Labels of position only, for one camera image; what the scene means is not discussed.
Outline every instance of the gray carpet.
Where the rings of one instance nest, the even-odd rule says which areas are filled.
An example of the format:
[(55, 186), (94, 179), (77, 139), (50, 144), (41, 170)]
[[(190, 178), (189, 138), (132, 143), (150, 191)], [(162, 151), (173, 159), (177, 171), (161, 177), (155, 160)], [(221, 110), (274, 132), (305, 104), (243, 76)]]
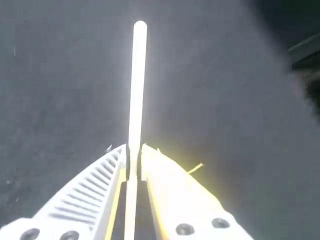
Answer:
[(241, 0), (11, 0), (0, 9), (0, 223), (31, 217), (128, 138), (132, 30), (147, 22), (142, 140), (255, 238), (317, 239), (319, 126)]

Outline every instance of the white stick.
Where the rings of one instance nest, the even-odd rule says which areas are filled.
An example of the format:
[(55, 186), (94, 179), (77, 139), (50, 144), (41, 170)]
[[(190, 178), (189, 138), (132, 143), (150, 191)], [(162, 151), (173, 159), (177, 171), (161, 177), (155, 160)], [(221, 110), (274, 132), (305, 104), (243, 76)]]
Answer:
[(146, 65), (147, 24), (137, 21), (133, 26), (132, 73), (129, 116), (130, 173), (126, 189), (124, 239), (135, 238), (137, 208), (137, 158), (141, 141), (142, 110)]

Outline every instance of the screw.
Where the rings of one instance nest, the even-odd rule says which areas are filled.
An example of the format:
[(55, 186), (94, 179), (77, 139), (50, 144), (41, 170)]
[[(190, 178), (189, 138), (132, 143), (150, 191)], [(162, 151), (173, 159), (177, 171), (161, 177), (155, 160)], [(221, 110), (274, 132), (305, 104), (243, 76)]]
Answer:
[(227, 229), (230, 227), (230, 224), (222, 218), (215, 218), (211, 223), (216, 229)]
[(31, 228), (21, 235), (20, 240), (35, 240), (39, 236), (39, 233), (39, 229)]
[(67, 231), (61, 237), (60, 240), (78, 240), (79, 233), (76, 231)]
[(178, 235), (191, 235), (195, 232), (195, 229), (187, 223), (181, 223), (175, 228), (175, 231)]

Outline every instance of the yellow strip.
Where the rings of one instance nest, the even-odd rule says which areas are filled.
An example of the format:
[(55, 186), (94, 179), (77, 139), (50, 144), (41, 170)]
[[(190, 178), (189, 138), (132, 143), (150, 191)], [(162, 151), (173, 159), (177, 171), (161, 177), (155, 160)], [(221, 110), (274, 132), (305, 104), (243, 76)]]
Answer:
[(204, 166), (203, 163), (199, 163), (197, 166), (195, 166), (194, 168), (192, 168), (190, 171), (188, 171), (188, 174), (192, 174), (195, 171), (197, 171), (199, 168), (201, 168), (202, 166)]

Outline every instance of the yellow edge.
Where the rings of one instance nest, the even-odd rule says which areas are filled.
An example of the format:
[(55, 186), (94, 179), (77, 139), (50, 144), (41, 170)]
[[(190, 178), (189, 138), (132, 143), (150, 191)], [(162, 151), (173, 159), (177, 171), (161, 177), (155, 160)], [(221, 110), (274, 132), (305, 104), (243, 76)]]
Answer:
[(116, 186), (116, 190), (114, 193), (114, 201), (112, 204), (112, 209), (110, 212), (110, 219), (109, 219), (109, 224), (106, 229), (105, 233), (105, 240), (110, 240), (112, 236), (112, 232), (114, 229), (115, 225), (115, 219), (116, 219), (116, 213), (117, 213), (117, 208), (118, 208), (118, 203), (119, 203), (119, 196), (120, 196), (120, 189), (121, 189), (121, 184), (126, 181), (126, 169), (121, 168), (120, 173), (119, 173), (119, 181)]
[[(144, 144), (141, 155), (142, 176), (146, 179), (153, 218), (161, 239), (174, 236), (179, 219), (197, 219), (224, 211), (219, 200), (175, 161), (160, 150)], [(202, 164), (192, 169), (194, 172)]]

